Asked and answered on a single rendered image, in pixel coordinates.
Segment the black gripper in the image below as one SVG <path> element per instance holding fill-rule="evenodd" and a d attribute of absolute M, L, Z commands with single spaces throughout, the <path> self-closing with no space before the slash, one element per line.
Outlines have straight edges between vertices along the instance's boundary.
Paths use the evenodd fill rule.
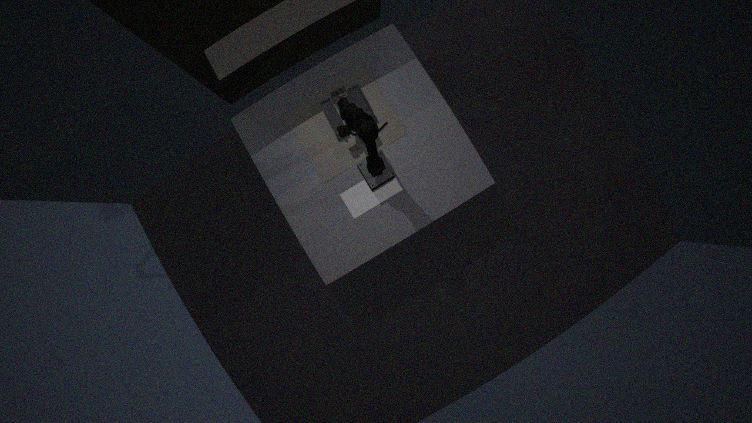
<path fill-rule="evenodd" d="M 359 126 L 361 126 L 362 124 L 365 124 L 365 123 L 369 122 L 369 120 L 367 120 L 365 118 L 361 118 L 361 119 L 359 119 L 357 121 L 358 121 L 357 122 L 357 128 Z M 344 137 L 346 135 L 348 136 L 348 135 L 352 134 L 352 130 L 354 130 L 354 129 L 355 129 L 354 124 L 350 125 L 348 123 L 345 126 L 342 126 L 342 124 L 341 124 L 340 126 L 338 126 L 336 128 L 337 132 L 339 133 L 339 135 L 341 137 Z"/>

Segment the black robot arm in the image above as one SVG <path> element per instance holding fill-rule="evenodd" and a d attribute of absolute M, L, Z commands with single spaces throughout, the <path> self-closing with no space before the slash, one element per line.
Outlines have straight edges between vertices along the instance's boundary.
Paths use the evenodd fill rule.
<path fill-rule="evenodd" d="M 367 147 L 368 156 L 366 156 L 366 160 L 368 172 L 370 172 L 372 176 L 383 174 L 382 172 L 386 169 L 386 166 L 384 165 L 381 156 L 378 155 L 378 148 L 376 147 L 375 142 L 378 137 L 378 124 L 374 122 L 373 117 L 364 112 L 363 108 L 357 108 L 353 103 L 349 104 L 348 99 L 346 98 L 340 98 L 337 105 L 340 107 L 342 120 L 345 120 L 345 122 L 350 125 L 354 124 L 357 136 L 359 136 Z M 365 118 L 369 120 L 369 122 L 362 124 L 357 128 L 357 120 L 361 118 Z"/>

